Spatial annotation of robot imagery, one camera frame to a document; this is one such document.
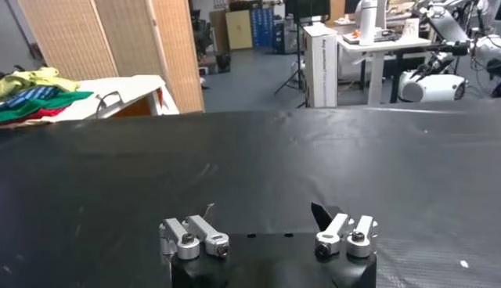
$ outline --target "screw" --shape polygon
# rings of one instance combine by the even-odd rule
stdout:
[[[363,241],[364,239],[366,238],[365,235],[363,235],[362,232],[359,232],[359,231],[353,231],[353,233],[351,234],[351,239],[354,241],[354,242],[361,242]]]
[[[330,256],[330,248],[326,244],[320,244],[315,248],[318,257],[327,258]]]
[[[216,253],[218,254],[219,257],[224,258],[228,256],[229,252],[229,246],[228,245],[221,245],[216,248]]]
[[[192,233],[186,233],[181,238],[181,243],[188,244],[195,240],[195,236]]]

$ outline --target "computer monitor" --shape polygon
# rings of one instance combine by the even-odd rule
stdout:
[[[313,16],[330,17],[330,0],[286,0],[285,13],[293,14],[296,21]]]
[[[344,14],[354,14],[360,0],[345,0],[344,1]]]

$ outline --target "white table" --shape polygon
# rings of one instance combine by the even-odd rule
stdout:
[[[372,68],[370,74],[369,101],[368,105],[375,106],[381,102],[381,91],[383,88],[383,68],[384,55],[387,52],[406,48],[426,47],[431,45],[431,41],[423,38],[402,38],[397,41],[375,42],[372,45],[360,46],[347,43],[342,35],[337,37],[337,44],[344,51],[369,52],[372,54]]]
[[[179,114],[178,107],[166,89],[164,80],[158,75],[102,78],[80,81],[80,83],[78,91],[94,93],[86,99],[73,102],[56,116],[2,125],[0,128],[108,118],[143,98],[148,99],[152,116]]]

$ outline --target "black cloth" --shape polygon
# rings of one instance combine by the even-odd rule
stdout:
[[[500,105],[462,105],[0,131],[0,286],[162,287],[162,218],[312,232],[315,201],[376,218],[379,287],[499,287]]]

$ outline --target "green cloth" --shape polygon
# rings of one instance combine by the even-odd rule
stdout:
[[[85,99],[93,92],[60,92],[51,99],[30,99],[16,110],[0,111],[0,122],[14,121],[29,116],[40,109],[58,109],[71,103]]]

